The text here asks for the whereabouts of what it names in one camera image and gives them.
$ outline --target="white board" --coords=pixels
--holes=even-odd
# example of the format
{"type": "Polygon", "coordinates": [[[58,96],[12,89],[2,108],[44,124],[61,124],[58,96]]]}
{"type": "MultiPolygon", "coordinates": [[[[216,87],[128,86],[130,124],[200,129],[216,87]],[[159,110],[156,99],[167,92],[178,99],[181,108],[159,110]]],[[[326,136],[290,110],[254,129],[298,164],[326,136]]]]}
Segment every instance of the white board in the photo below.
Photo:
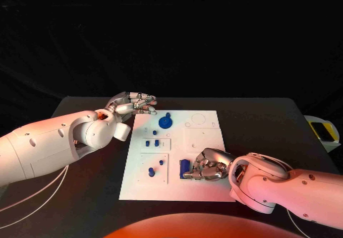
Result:
{"type": "Polygon", "coordinates": [[[227,179],[208,182],[178,176],[179,160],[190,160],[191,166],[204,148],[224,150],[216,111],[159,110],[156,113],[155,116],[135,115],[119,200],[233,202],[227,179]],[[161,129],[158,120],[165,113],[171,115],[172,124],[161,129]],[[154,168],[152,177],[148,168],[154,168]]]}

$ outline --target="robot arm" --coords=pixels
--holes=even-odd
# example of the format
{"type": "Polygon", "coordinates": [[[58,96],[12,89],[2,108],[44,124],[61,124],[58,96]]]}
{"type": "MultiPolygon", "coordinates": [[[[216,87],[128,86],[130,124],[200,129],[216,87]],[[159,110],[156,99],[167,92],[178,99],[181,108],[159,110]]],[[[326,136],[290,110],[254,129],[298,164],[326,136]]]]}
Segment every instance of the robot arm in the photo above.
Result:
{"type": "MultiPolygon", "coordinates": [[[[208,162],[203,163],[201,173],[207,171],[204,164],[218,164],[223,159],[227,160],[223,155],[216,153],[205,157],[208,162]]],[[[240,203],[266,214],[272,212],[275,204],[279,204],[303,220],[343,229],[343,176],[299,169],[285,171],[275,158],[256,153],[237,157],[226,165],[230,196],[240,203]]],[[[217,179],[211,179],[214,175],[216,172],[211,171],[203,178],[216,181],[217,179]]],[[[182,176],[195,178],[197,170],[192,169],[182,176]]]]}
{"type": "Polygon", "coordinates": [[[132,114],[152,114],[155,97],[119,93],[105,108],[77,112],[15,129],[0,138],[0,186],[56,171],[107,145],[125,141],[132,114]]]}

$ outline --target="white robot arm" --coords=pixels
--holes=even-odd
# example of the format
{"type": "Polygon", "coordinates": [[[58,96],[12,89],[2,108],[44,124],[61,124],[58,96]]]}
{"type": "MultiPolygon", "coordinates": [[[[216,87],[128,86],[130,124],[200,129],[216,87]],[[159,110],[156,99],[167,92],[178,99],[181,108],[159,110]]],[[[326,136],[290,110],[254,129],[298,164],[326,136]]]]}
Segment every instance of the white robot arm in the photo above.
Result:
{"type": "Polygon", "coordinates": [[[303,220],[343,230],[343,176],[293,170],[277,159],[256,153],[236,158],[210,148],[192,164],[184,178],[228,178],[230,196],[257,212],[269,214],[279,204],[303,220]]]}
{"type": "Polygon", "coordinates": [[[15,129],[0,138],[0,186],[56,171],[107,145],[125,141],[132,114],[155,115],[155,97],[122,92],[103,109],[81,111],[15,129]]]}

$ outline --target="blue object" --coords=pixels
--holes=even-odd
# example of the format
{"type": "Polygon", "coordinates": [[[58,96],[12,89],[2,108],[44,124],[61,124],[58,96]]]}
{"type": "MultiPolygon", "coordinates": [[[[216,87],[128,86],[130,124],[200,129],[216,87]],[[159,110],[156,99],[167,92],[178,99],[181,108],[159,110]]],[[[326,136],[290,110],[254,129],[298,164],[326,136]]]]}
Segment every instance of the blue object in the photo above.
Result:
{"type": "Polygon", "coordinates": [[[182,177],[182,173],[188,172],[188,166],[190,166],[188,160],[179,160],[179,179],[185,179],[182,177]]]}
{"type": "Polygon", "coordinates": [[[148,176],[152,177],[155,175],[154,169],[148,168],[148,176]]]}
{"type": "Polygon", "coordinates": [[[159,118],[158,120],[158,126],[162,129],[168,129],[171,127],[172,121],[169,118],[169,113],[165,114],[165,116],[162,118],[159,118]]]}

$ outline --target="black table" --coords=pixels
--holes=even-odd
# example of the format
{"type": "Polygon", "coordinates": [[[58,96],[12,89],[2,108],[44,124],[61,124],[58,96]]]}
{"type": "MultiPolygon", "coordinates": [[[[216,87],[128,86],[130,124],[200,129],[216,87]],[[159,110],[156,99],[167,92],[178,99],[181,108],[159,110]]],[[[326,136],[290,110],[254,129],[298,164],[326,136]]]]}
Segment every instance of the black table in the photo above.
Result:
{"type": "MultiPolygon", "coordinates": [[[[103,108],[109,98],[66,97],[53,117],[103,108]]],[[[292,100],[285,98],[158,98],[156,110],[216,110],[226,150],[240,156],[257,152],[283,160],[293,168],[338,173],[292,100]]],[[[133,119],[125,122],[130,127],[133,119]]],[[[64,182],[41,209],[21,222],[0,230],[0,237],[100,237],[125,225],[171,213],[226,214],[267,223],[298,233],[285,209],[254,212],[239,202],[118,200],[130,135],[112,139],[105,148],[69,166],[64,182]]],[[[0,207],[37,191],[58,174],[8,185],[0,207]]],[[[20,219],[44,202],[57,183],[35,197],[0,213],[0,226],[20,219]]],[[[298,219],[314,237],[343,237],[343,231],[298,219]]]]}

